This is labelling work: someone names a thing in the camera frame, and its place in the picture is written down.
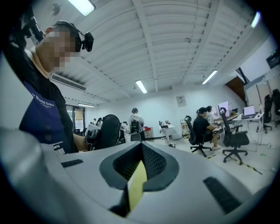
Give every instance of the floor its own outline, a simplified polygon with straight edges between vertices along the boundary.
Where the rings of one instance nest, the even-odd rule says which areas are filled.
[[[204,152],[207,156],[205,159],[217,164],[236,177],[251,191],[252,194],[254,194],[261,188],[271,184],[280,165],[280,126],[275,128],[273,122],[268,124],[271,125],[273,129],[268,129],[267,134],[263,133],[262,145],[258,145],[256,151],[256,144],[254,141],[256,141],[258,137],[258,133],[256,133],[258,123],[249,122],[247,124],[247,122],[244,122],[243,125],[242,131],[248,131],[247,135],[250,140],[249,145],[240,148],[241,150],[248,151],[247,156],[245,156],[244,153],[240,153],[244,165],[239,165],[239,160],[235,156],[232,156],[232,158],[235,158],[237,161],[228,158],[226,163],[223,162],[225,155],[222,154],[222,150],[231,149],[230,147],[225,147],[223,145],[223,134],[221,134],[221,137],[218,140],[218,144],[221,145],[222,148],[215,151],[205,150]],[[165,139],[153,140],[153,142],[159,144],[167,143]],[[171,142],[176,143],[176,148],[174,150],[184,150],[191,153],[191,144],[188,139],[174,140]],[[212,145],[213,144],[211,143],[204,144],[206,147]]]

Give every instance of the air conditioner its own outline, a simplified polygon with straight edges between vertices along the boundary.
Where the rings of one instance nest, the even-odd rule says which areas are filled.
[[[52,73],[52,76],[51,76],[51,81],[56,81],[56,82],[59,82],[61,84],[64,84],[64,85],[67,85],[67,86],[70,86],[70,87],[73,87],[75,89],[78,89],[78,90],[81,90],[81,91],[85,91],[86,90],[86,87],[77,83],[77,82],[74,82],[70,79],[67,79],[61,75],[58,75],[58,74],[55,74],[55,73]]]

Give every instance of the gray device surface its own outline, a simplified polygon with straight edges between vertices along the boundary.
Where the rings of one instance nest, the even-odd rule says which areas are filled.
[[[236,178],[205,158],[151,142],[129,142],[60,156],[50,145],[40,144],[19,130],[0,129],[0,142],[1,163],[11,185],[34,212],[50,223],[230,223],[240,217],[241,208],[251,205],[253,198]],[[108,210],[119,203],[123,191],[110,187],[99,168],[108,156],[139,144],[171,155],[179,171],[165,189],[144,192],[123,218]],[[77,159],[82,162],[65,168],[61,165]],[[208,177],[216,178],[241,206],[225,214],[203,183]]]

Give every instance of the fluorescent light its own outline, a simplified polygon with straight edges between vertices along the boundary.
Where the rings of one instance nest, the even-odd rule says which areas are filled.
[[[89,0],[68,0],[74,5],[84,16],[89,15],[96,7]]]
[[[86,104],[81,104],[81,103],[78,103],[79,106],[85,106],[85,107],[94,107],[92,105],[86,105]]]
[[[261,18],[260,12],[256,12],[255,17],[254,17],[254,19],[253,19],[253,22],[252,22],[252,24],[251,24],[251,26],[252,26],[253,28],[258,24],[260,18]]]
[[[206,82],[208,82],[209,79],[212,78],[212,77],[214,76],[214,74],[216,74],[217,71],[218,71],[218,70],[214,70],[214,71],[211,73],[211,75],[202,83],[202,85],[204,85]]]
[[[139,86],[139,88],[142,90],[143,93],[147,93],[147,90],[145,89],[145,87],[143,86],[141,80],[137,80],[136,84]]]

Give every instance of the headphones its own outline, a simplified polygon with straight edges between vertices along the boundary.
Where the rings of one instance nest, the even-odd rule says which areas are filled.
[[[79,31],[74,26],[74,24],[69,23],[67,21],[58,21],[55,23],[55,25],[56,26],[66,26],[66,27],[70,28],[73,32],[75,32],[75,34],[79,37],[79,41],[76,42],[76,52],[79,52],[81,50],[81,48],[83,50],[86,49],[88,52],[90,52],[92,50],[94,38],[90,32],[86,32],[86,34],[84,35],[81,31]],[[83,40],[80,39],[79,33],[84,37]]]
[[[138,112],[138,110],[137,110],[137,108],[133,108],[131,112],[135,113],[135,112]]]

